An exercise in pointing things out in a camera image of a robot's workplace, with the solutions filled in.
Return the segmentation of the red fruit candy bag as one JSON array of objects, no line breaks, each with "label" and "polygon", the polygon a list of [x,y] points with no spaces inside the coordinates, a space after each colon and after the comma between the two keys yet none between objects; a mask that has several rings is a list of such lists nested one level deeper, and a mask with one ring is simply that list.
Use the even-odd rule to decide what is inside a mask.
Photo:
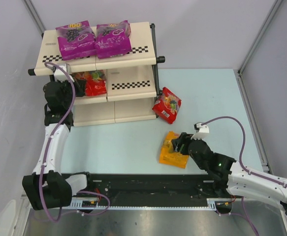
[{"label": "red fruit candy bag", "polygon": [[177,118],[181,104],[182,100],[178,96],[167,87],[163,87],[162,94],[157,98],[152,110],[168,124],[172,124]]},{"label": "red fruit candy bag", "polygon": [[84,89],[84,96],[93,97],[107,93],[104,70],[77,72],[72,75]]}]

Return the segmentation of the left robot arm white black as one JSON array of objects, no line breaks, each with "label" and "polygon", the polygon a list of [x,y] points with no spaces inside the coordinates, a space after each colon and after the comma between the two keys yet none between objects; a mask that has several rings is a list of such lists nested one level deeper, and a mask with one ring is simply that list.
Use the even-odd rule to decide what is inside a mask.
[{"label": "left robot arm white black", "polygon": [[33,173],[24,176],[22,186],[35,210],[67,207],[72,196],[86,189],[87,173],[61,174],[61,159],[73,126],[74,84],[48,82],[43,87],[45,99],[45,136],[42,151]]}]

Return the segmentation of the purple grape candy bag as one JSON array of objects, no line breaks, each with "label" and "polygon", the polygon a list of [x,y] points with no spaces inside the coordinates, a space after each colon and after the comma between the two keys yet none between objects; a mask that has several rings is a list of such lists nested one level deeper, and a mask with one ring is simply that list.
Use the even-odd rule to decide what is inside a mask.
[{"label": "purple grape candy bag", "polygon": [[81,21],[56,28],[62,59],[72,60],[94,56],[96,37],[89,21]]},{"label": "purple grape candy bag", "polygon": [[124,56],[132,50],[130,23],[100,24],[96,26],[96,55],[99,59]]}]

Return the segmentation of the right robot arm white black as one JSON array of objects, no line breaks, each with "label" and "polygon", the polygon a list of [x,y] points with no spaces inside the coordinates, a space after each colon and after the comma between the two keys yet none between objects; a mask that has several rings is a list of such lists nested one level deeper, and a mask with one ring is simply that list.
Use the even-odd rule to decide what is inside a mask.
[{"label": "right robot arm white black", "polygon": [[232,157],[216,153],[202,139],[191,134],[171,141],[174,153],[188,155],[215,184],[215,192],[254,199],[283,210],[287,216],[287,178],[256,171]]}]

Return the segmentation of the orange mango candy bag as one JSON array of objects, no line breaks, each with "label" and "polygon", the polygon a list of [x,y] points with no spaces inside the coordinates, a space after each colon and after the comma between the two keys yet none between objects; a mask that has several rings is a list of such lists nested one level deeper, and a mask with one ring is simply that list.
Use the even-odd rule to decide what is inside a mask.
[{"label": "orange mango candy bag", "polygon": [[160,148],[159,163],[185,169],[189,156],[174,152],[174,148],[171,143],[172,140],[177,139],[178,137],[179,134],[174,133],[173,131],[167,133]]}]

